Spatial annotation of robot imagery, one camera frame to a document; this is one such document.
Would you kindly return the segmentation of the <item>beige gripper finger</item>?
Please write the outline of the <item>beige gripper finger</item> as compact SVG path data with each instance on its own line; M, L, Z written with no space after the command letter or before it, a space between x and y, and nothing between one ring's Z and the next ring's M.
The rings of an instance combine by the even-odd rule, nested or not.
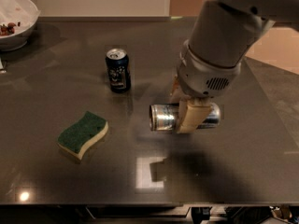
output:
M209 98L189 98L179 101L176 133L193 133L211 113Z
M174 76L170 91L170 103L177 104L180 100L188 100L189 98L190 96L183 92L178 82L178 76Z

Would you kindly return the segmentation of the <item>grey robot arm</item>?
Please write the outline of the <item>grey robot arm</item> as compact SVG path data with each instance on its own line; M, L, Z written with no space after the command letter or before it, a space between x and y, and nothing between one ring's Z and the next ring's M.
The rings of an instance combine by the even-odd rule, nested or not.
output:
M299 0L208 0L179 54L173 85L177 133L192 133L240 74L241 62L275 23L298 28Z

